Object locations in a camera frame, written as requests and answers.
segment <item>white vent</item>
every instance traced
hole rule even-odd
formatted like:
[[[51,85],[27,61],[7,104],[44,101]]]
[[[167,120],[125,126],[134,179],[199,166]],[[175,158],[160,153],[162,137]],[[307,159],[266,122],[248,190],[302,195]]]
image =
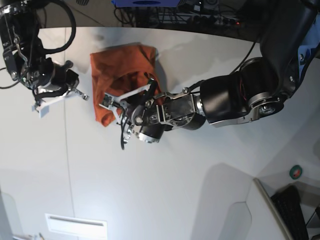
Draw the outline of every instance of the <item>white vent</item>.
[[[108,239],[106,221],[80,219],[47,213],[45,214],[45,218],[50,232],[90,239]]]

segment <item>orange towel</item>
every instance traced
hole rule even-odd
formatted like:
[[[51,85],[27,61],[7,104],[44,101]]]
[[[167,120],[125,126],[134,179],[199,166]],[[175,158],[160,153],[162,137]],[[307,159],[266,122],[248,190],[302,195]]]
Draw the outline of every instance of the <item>orange towel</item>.
[[[115,120],[113,113],[101,106],[105,93],[121,96],[148,84],[145,73],[155,73],[156,49],[143,45],[128,45],[92,53],[92,89],[95,120],[107,127]]]

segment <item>white table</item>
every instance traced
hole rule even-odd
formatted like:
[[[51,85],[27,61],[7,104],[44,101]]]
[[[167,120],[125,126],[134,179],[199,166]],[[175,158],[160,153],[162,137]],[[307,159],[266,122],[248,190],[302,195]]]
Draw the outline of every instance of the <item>white table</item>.
[[[64,39],[64,30],[45,29],[41,34]],[[201,79],[229,74],[252,45],[171,30],[78,28],[64,59],[74,62],[79,90],[92,95],[90,53],[130,43],[158,49],[156,70],[162,88],[172,92]],[[250,55],[256,56],[260,56],[258,45]],[[14,109],[11,114],[17,120],[9,122],[6,114],[7,121],[1,125],[5,136],[1,145],[5,150],[0,153],[1,190],[16,199],[25,233],[42,232],[52,240],[63,238],[47,231],[41,222],[44,213],[107,221],[110,240],[218,239],[231,204],[246,201],[253,177],[318,109],[319,66],[315,59],[302,87],[275,116],[223,128],[206,123],[197,131],[178,129],[166,132],[158,144],[133,138],[125,151],[120,147],[119,126],[113,123],[104,128],[95,122],[92,98],[59,103],[38,120],[29,112],[30,92],[17,87],[21,92],[18,100],[12,98],[17,89],[6,91],[1,94],[5,103],[1,107],[10,113]],[[18,125],[20,116],[29,127]],[[20,132],[12,135],[14,127]],[[52,154],[46,155],[44,147],[32,154],[31,146],[39,144],[51,147]],[[7,169],[16,174],[11,177]],[[40,201],[44,196],[51,201]],[[35,204],[26,210],[25,201]],[[251,239],[253,236],[268,237],[252,228]]]

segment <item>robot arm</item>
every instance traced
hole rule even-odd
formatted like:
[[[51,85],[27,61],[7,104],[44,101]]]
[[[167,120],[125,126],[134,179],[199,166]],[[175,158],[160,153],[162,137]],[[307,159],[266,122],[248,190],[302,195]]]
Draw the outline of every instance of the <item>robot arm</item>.
[[[38,38],[40,23],[36,10],[48,3],[59,5],[68,14],[72,33],[67,43],[57,49],[45,49]],[[32,91],[35,103],[32,110],[43,117],[49,105],[66,98],[88,96],[76,89],[78,74],[70,70],[73,63],[60,65],[47,54],[65,51],[76,35],[76,21],[69,7],[61,0],[0,0],[0,37],[6,70],[15,83],[23,84]]]
[[[206,120],[218,128],[274,115],[298,90],[320,48],[319,9],[320,0],[279,1],[260,42],[262,57],[245,61],[230,75],[199,81],[178,94],[154,95],[151,88],[144,88],[143,104],[126,101],[130,93],[126,98],[106,93],[101,106],[123,109],[122,118],[117,119],[124,142],[134,134],[144,142],[157,143],[165,131],[196,130]],[[197,87],[199,93],[193,93]],[[165,98],[164,104],[157,104],[159,98]]]

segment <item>blue object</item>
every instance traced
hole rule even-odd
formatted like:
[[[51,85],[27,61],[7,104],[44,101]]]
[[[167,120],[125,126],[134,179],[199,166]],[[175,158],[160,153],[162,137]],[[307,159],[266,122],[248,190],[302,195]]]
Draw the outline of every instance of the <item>blue object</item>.
[[[116,7],[168,7],[175,8],[180,2],[185,2],[183,0],[149,0],[149,1],[139,1],[139,0],[112,0],[111,1]]]
[[[306,34],[302,44],[298,49],[299,77],[301,78],[302,70],[310,58],[313,51],[320,43],[320,14],[316,16],[314,23]]]

